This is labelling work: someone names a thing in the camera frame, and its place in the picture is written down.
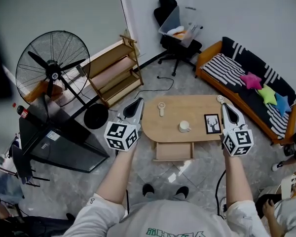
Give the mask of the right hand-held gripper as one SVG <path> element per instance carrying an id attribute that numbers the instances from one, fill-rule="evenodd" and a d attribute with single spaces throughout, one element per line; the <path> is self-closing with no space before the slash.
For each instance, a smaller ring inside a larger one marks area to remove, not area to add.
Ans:
<path id="1" fill-rule="evenodd" d="M 233 105 L 222 104 L 224 139 L 222 145 L 231 157 L 246 155 L 253 146 L 252 130 L 245 123 L 243 114 Z"/>

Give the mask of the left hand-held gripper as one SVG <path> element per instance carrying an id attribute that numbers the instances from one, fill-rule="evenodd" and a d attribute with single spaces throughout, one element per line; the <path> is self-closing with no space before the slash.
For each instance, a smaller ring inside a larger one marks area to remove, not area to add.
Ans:
<path id="1" fill-rule="evenodd" d="M 122 104 L 113 121 L 109 121 L 104 138 L 109 148 L 129 151 L 141 135 L 144 99 L 135 98 Z"/>

